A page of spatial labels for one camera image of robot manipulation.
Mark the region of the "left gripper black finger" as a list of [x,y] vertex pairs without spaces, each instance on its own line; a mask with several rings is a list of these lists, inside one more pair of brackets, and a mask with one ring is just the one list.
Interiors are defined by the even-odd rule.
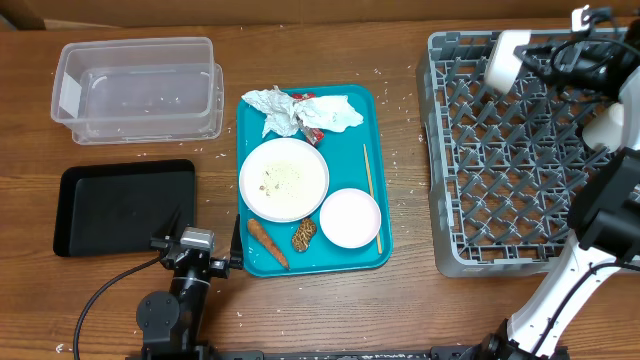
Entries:
[[232,269],[243,270],[244,269],[244,253],[243,253],[243,245],[241,240],[240,233],[240,215],[237,214],[234,223],[234,230],[231,239],[230,246],[230,259],[229,259],[229,267]]
[[158,238],[163,240],[171,240],[176,237],[178,222],[181,217],[181,209],[177,206],[169,219],[158,230]]

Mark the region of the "white ceramic bowl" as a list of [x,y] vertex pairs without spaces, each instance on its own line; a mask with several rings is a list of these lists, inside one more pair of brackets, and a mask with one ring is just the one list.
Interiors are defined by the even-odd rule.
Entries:
[[488,86],[504,94],[511,90],[522,66],[514,51],[528,45],[530,39],[530,30],[505,30],[498,36],[485,69],[484,82]]

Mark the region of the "large white plate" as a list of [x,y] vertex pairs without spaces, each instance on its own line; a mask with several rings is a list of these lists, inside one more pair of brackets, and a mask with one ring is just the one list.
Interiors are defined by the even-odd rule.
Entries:
[[245,158],[240,195],[251,212],[276,223],[311,215],[329,189],[329,168],[318,150],[294,138],[266,141]]

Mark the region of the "pink bowl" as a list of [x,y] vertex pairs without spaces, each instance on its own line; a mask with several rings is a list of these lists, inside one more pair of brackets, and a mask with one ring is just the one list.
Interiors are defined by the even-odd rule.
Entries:
[[375,240],[382,224],[377,202],[355,188],[340,189],[328,196],[319,220],[325,237],[345,249],[361,248]]

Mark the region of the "wooden chopstick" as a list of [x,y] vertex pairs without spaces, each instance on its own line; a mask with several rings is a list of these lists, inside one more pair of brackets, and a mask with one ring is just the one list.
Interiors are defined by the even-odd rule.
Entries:
[[[366,175],[367,175],[367,180],[368,180],[369,194],[372,197],[372,199],[374,200],[374,203],[377,205],[377,203],[375,201],[375,191],[374,191],[374,186],[373,186],[373,179],[372,179],[372,174],[371,174],[371,167],[370,167],[368,149],[367,149],[366,144],[363,144],[363,154],[364,154]],[[378,254],[381,255],[382,254],[382,243],[381,243],[379,230],[376,233],[376,245],[377,245]]]

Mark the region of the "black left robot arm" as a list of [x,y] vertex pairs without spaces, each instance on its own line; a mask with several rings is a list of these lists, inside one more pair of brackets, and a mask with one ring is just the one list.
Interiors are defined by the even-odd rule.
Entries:
[[167,291],[145,296],[136,311],[143,333],[142,359],[220,359],[212,345],[199,339],[207,294],[214,278],[226,279],[244,268],[239,219],[235,220],[230,257],[212,256],[215,239],[210,230],[179,229],[181,212],[152,233],[149,245],[159,263],[173,273]]

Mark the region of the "white cup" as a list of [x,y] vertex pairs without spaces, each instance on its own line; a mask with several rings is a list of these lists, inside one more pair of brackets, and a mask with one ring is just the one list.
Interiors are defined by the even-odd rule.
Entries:
[[622,145],[624,108],[614,103],[585,125],[582,139],[591,150],[617,151]]

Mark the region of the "brown patterned food piece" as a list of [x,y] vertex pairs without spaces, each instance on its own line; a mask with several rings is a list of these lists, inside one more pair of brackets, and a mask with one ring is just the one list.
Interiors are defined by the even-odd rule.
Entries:
[[296,252],[306,252],[316,232],[316,224],[310,218],[304,218],[292,237],[294,250]]

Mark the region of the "grey plastic dish rack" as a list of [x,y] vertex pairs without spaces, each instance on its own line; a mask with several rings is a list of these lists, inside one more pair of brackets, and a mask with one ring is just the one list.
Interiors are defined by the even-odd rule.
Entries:
[[448,277],[550,270],[571,202],[611,159],[582,141],[601,112],[522,71],[508,93],[484,72],[497,34],[436,32],[417,67],[430,162],[435,264]]

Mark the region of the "teal plastic tray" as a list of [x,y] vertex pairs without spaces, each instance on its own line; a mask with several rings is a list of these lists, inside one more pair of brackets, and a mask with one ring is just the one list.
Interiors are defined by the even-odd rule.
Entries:
[[374,189],[374,198],[381,210],[380,237],[358,249],[345,249],[332,244],[322,231],[311,240],[310,248],[297,252],[291,238],[297,222],[259,222],[284,253],[289,269],[262,246],[247,229],[247,221],[255,216],[243,199],[238,200],[241,224],[240,237],[244,252],[244,269],[257,277],[280,277],[378,268],[386,263],[393,251],[393,235],[389,200],[384,176],[375,99],[365,87],[355,84],[330,85],[283,90],[288,94],[316,96],[345,95],[349,104],[364,117],[364,123],[349,127],[342,133],[326,132],[317,149],[329,170],[330,194],[343,188],[367,192]]

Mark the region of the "clear plastic storage bin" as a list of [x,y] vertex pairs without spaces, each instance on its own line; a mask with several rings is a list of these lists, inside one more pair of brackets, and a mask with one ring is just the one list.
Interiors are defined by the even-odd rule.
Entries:
[[103,145],[214,139],[223,110],[211,40],[166,37],[65,45],[50,116],[75,143]]

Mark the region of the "red snack wrapper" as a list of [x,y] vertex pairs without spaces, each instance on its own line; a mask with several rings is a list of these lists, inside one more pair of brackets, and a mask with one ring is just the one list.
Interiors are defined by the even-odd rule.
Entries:
[[[315,94],[314,93],[294,93],[292,94],[292,97],[296,102],[300,102],[303,100],[315,98]],[[320,129],[310,128],[306,126],[298,115],[295,116],[295,120],[299,126],[299,129],[305,135],[306,141],[312,146],[316,147],[318,143],[324,138],[324,133]]]

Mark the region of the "crumpled white tissue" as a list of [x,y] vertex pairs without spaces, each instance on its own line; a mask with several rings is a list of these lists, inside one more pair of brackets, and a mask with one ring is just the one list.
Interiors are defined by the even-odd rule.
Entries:
[[298,132],[299,125],[294,119],[295,99],[278,86],[249,91],[242,96],[242,100],[266,116],[262,137],[270,132],[281,137],[291,137]]

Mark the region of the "crumpled white napkin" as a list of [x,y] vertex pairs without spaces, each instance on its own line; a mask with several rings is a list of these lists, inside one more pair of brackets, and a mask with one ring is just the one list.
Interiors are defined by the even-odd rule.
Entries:
[[341,133],[348,127],[357,127],[364,116],[348,102],[346,95],[313,97],[294,104],[294,114],[309,128]]

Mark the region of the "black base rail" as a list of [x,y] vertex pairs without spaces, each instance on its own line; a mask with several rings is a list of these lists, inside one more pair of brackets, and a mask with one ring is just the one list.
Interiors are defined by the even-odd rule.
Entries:
[[207,359],[207,360],[472,360],[482,359],[480,346],[436,346],[429,350],[396,350],[377,352],[298,352],[264,353],[262,351],[220,352],[209,348],[203,351],[173,355],[127,356],[126,360],[143,359]]

